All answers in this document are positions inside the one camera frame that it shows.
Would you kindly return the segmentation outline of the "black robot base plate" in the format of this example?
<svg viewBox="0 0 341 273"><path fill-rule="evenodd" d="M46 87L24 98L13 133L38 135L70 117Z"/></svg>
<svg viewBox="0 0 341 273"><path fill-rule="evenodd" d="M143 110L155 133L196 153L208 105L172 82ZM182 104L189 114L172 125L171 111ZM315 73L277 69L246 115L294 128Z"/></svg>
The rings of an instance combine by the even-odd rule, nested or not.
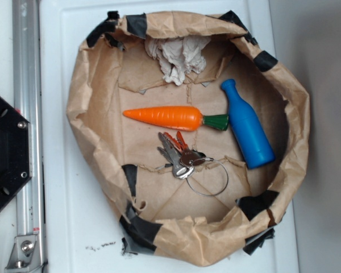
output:
<svg viewBox="0 0 341 273"><path fill-rule="evenodd" d="M0 96L0 212L31 178L30 123Z"/></svg>

